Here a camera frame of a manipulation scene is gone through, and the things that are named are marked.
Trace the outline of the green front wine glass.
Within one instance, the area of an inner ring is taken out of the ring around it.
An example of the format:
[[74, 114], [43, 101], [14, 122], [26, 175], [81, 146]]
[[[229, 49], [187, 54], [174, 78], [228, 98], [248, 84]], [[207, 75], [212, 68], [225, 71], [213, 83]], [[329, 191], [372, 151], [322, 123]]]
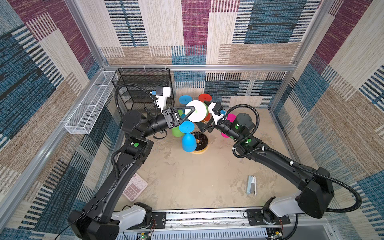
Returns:
[[201, 101], [190, 101], [186, 107], [188, 108], [185, 109], [185, 114], [187, 119], [191, 122], [201, 122], [208, 115], [208, 107]]

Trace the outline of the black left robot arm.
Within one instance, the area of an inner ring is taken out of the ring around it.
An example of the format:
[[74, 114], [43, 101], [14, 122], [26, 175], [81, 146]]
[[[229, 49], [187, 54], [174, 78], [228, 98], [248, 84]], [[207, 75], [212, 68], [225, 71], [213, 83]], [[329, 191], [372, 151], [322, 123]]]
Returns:
[[111, 155], [113, 171], [85, 207], [81, 211], [72, 211], [68, 218], [67, 227], [82, 240], [114, 240], [133, 226], [147, 227], [151, 224], [151, 207], [134, 204], [115, 217], [115, 206], [133, 175], [150, 155], [154, 143], [147, 137], [178, 127], [188, 119], [182, 118], [176, 108], [165, 108], [165, 90], [156, 89], [153, 95], [137, 84], [124, 83], [116, 88], [116, 98], [124, 87], [133, 87], [146, 94], [154, 103], [155, 113], [148, 112], [144, 117], [137, 110], [129, 110], [122, 116], [126, 140]]

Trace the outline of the pink wine glass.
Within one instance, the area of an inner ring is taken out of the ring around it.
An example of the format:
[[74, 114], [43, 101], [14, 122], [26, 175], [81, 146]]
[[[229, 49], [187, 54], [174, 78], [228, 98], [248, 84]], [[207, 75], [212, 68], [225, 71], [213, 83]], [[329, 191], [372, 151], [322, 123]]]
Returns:
[[[231, 123], [234, 122], [234, 120], [236, 119], [236, 115], [234, 114], [228, 114], [228, 117], [227, 117], [227, 120], [229, 120]], [[221, 133], [222, 137], [224, 138], [229, 138], [227, 135], [225, 135], [224, 133]]]

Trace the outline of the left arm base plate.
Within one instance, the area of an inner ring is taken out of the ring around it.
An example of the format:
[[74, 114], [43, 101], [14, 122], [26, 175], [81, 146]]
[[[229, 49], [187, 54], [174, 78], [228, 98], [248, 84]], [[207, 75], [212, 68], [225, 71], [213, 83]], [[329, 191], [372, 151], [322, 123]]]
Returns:
[[152, 218], [149, 224], [137, 225], [128, 228], [128, 230], [145, 230], [148, 231], [153, 226], [155, 230], [164, 229], [166, 227], [167, 213], [166, 212], [152, 212]]

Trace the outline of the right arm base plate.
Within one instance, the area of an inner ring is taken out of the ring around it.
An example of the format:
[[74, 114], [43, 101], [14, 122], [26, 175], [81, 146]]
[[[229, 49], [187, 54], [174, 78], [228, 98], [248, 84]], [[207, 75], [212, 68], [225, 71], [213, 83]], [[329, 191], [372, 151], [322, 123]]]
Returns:
[[288, 216], [277, 217], [271, 211], [264, 211], [261, 208], [245, 210], [244, 217], [248, 219], [250, 226], [289, 225], [291, 223]]

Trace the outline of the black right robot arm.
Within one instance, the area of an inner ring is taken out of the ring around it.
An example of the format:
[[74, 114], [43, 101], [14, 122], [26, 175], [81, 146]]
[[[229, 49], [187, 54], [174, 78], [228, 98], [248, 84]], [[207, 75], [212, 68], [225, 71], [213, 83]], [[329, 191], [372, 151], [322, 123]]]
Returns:
[[[260, 115], [256, 108], [240, 104], [225, 111], [219, 103], [206, 101], [205, 104], [212, 117], [205, 126], [199, 127], [202, 132], [212, 132], [214, 129], [221, 131], [234, 140], [232, 153], [236, 158], [247, 158], [260, 163], [298, 189], [298, 192], [291, 196], [272, 197], [265, 203], [261, 214], [267, 224], [273, 224], [278, 218], [286, 215], [306, 214], [320, 219], [325, 212], [349, 213], [361, 207], [360, 194], [348, 184], [332, 178], [326, 169], [302, 165], [254, 137], [260, 124]], [[356, 202], [351, 207], [329, 208], [335, 196], [334, 184], [345, 188], [355, 197]]]

